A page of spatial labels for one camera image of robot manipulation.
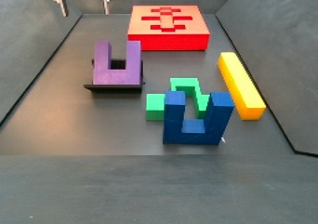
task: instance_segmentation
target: purple block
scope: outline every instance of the purple block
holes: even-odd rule
[[[108,41],[95,43],[93,84],[84,85],[92,91],[140,92],[143,86],[142,45],[127,42],[125,65],[123,59],[112,59],[112,45]]]
[[[112,69],[112,45],[108,41],[96,41],[93,85],[140,85],[142,46],[139,41],[127,42],[125,55],[125,69]]]

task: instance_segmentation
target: red block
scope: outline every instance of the red block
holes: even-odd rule
[[[142,50],[206,50],[210,31],[198,6],[133,6],[128,40]]]

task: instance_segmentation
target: blue u-shaped block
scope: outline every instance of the blue u-shaped block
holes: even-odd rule
[[[210,94],[203,119],[184,119],[186,92],[167,91],[164,144],[219,145],[235,104],[227,92]]]

